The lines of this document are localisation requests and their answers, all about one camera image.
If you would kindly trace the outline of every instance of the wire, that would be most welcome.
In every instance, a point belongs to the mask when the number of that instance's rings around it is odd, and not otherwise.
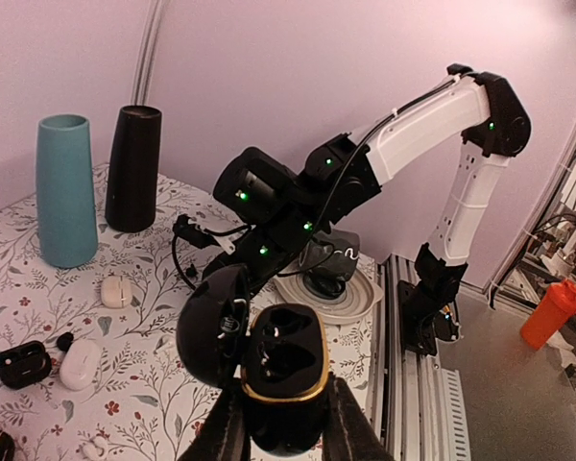
[[[354,161],[354,159],[356,158],[356,156],[363,150],[363,148],[367,145],[367,143],[369,142],[369,140],[379,131],[380,128],[382,128],[384,125],[386,125],[387,123],[389,123],[390,121],[392,121],[393,119],[395,119],[398,115],[401,115],[403,112],[405,112],[406,110],[412,108],[413,106],[415,106],[416,104],[421,103],[422,101],[435,96],[436,94],[444,91],[445,89],[453,86],[456,83],[456,81],[453,80],[448,80],[447,82],[436,86],[435,88],[431,89],[430,91],[428,91],[427,93],[424,93],[423,95],[419,96],[418,98],[414,99],[413,101],[410,101],[409,103],[405,104],[404,106],[402,106],[401,108],[399,108],[397,111],[393,111],[393,113],[391,113],[390,115],[386,116],[385,118],[383,118],[380,122],[378,122],[377,124],[375,124],[375,126],[369,130],[369,132],[367,134],[365,134],[365,136],[363,137],[363,139],[361,139],[361,141],[356,145],[356,147],[354,148],[354,150],[352,151],[352,153],[350,154],[350,156],[348,157],[348,160],[346,161],[346,163],[344,163],[344,167],[342,168],[342,170],[339,172],[339,175],[337,175],[337,178],[335,179],[335,182],[333,183],[332,187],[330,188],[330,191],[328,192],[328,196],[326,197],[326,201],[324,202],[323,208],[320,211],[320,213],[318,214],[318,219],[316,220],[316,223],[314,224],[314,226],[312,227],[312,231],[310,236],[305,240],[303,247],[309,243],[309,240],[311,240],[311,238],[313,237],[314,233],[316,233],[318,227],[320,226],[321,222],[324,219],[324,214],[326,213],[326,210],[328,209],[328,206],[330,205],[331,199],[333,198],[333,195],[335,194],[335,191],[337,190],[337,187],[339,187],[339,183],[341,182],[341,180],[344,178],[344,175],[346,174],[350,164]],[[276,275],[279,274],[279,272],[284,268],[285,266],[281,266],[279,265],[278,267],[276,267],[276,269],[269,275],[269,279],[272,279],[273,277],[275,277]]]
[[[208,233],[209,235],[213,235],[215,237],[226,237],[228,235],[233,235],[240,231],[249,231],[252,228],[249,224],[244,224],[243,226],[239,226],[238,228],[234,228],[231,230],[224,230],[221,232],[217,232],[215,230],[205,229],[204,232]]]
[[[305,272],[309,272],[309,271],[311,271],[312,269],[315,269],[316,267],[320,266],[321,264],[326,263],[329,259],[331,259],[331,258],[333,257],[333,255],[335,255],[335,245],[333,245],[332,243],[327,243],[326,246],[327,246],[327,247],[331,247],[330,254],[329,254],[329,255],[326,255],[326,257],[323,258],[321,261],[317,262],[316,264],[314,264],[314,265],[312,265],[312,266],[309,266],[309,267],[306,268],[306,269],[300,269],[300,270],[298,270],[298,271],[289,272],[289,273],[287,273],[287,274],[281,274],[281,273],[279,273],[279,274],[277,274],[276,276],[277,276],[277,277],[292,277],[292,276],[297,276],[298,274],[304,274]]]
[[[558,218],[561,218],[561,219],[559,219],[559,221],[557,223],[553,224],[552,221],[555,219],[558,219]],[[516,268],[518,263],[525,257],[525,255],[527,254],[527,251],[529,250],[529,242],[531,241],[531,239],[534,236],[537,236],[538,234],[540,234],[542,232],[546,232],[546,231],[548,231],[554,227],[559,226],[560,223],[562,223],[562,222],[572,223],[575,226],[576,225],[575,218],[576,218],[576,216],[572,213],[566,212],[566,213],[556,214],[556,215],[551,216],[550,218],[546,219],[543,223],[541,223],[537,228],[534,229],[533,235],[529,236],[527,241],[523,244],[522,248],[520,249],[520,251],[516,255],[516,257],[513,259],[512,264],[508,267],[508,269],[506,269],[506,271],[501,276],[501,279],[499,280],[499,284],[496,285],[494,287],[494,289],[490,290],[491,294],[489,295],[489,307],[494,308],[494,306],[493,306],[494,305],[494,298],[495,298],[495,295],[497,294],[497,292],[499,291],[500,285],[512,273],[512,271],[514,271],[514,269]]]
[[[183,279],[183,281],[185,281],[185,284],[188,285],[188,287],[190,287],[190,289],[196,290],[196,285],[190,281],[188,276],[181,269],[180,260],[177,257],[177,240],[178,240],[178,238],[179,238],[179,236],[175,234],[175,235],[173,235],[173,240],[171,241],[171,253],[173,254],[173,263],[175,264],[175,267],[177,268],[178,274]]]

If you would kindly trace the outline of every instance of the floral tablecloth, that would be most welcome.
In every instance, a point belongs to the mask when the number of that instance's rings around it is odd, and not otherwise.
[[[84,459],[81,444],[101,435],[109,460],[174,460],[196,437],[218,397],[181,366],[175,350],[156,352],[172,334],[189,289],[171,259],[171,226],[180,213],[227,230],[239,220],[201,190],[160,177],[156,222],[138,234],[110,229],[104,219],[108,168],[94,170],[100,244],[82,267],[55,269],[44,263],[36,237],[36,200],[27,198],[0,211],[0,351],[30,340],[42,341],[53,372],[39,384],[13,391],[0,382],[0,427],[14,438],[15,459]],[[197,250],[180,243],[184,265],[202,271],[218,249]],[[360,269],[373,276],[374,263],[361,255]],[[112,310],[100,303],[107,275],[125,275],[133,284],[132,306]],[[252,304],[252,316],[281,302],[272,282]],[[353,325],[327,327],[331,366],[350,384],[364,407],[371,353],[370,313]],[[56,338],[72,331],[102,349],[94,383],[81,392],[63,387],[58,369],[63,354]],[[274,459],[252,446],[252,459]],[[320,445],[293,459],[321,459]]]

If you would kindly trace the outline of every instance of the teal vase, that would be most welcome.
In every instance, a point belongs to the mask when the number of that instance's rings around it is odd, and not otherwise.
[[[96,207],[89,121],[55,115],[38,124],[36,207],[42,258],[55,267],[81,266],[96,255]]]

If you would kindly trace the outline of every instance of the pink wall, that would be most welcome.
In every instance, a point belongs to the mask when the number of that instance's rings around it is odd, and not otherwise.
[[[0,208],[34,191],[36,124],[76,112],[108,159],[130,102],[147,0],[0,1]]]
[[[467,281],[482,286],[576,121],[576,0],[172,2],[150,101],[165,115],[161,169],[210,190],[249,145],[300,169],[317,145],[422,94],[455,61],[506,76],[534,126],[473,244]],[[341,227],[379,259],[414,258],[458,148],[456,138],[415,161]]]

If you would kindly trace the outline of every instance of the black earbud case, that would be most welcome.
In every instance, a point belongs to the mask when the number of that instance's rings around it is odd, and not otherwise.
[[[0,380],[11,389],[41,382],[51,373],[51,357],[40,341],[0,352]]]
[[[247,336],[247,269],[233,265],[204,279],[185,304],[177,347],[187,371],[222,389],[241,365],[246,427],[276,455],[311,449],[327,415],[328,349],[318,314],[301,304],[263,309]]]

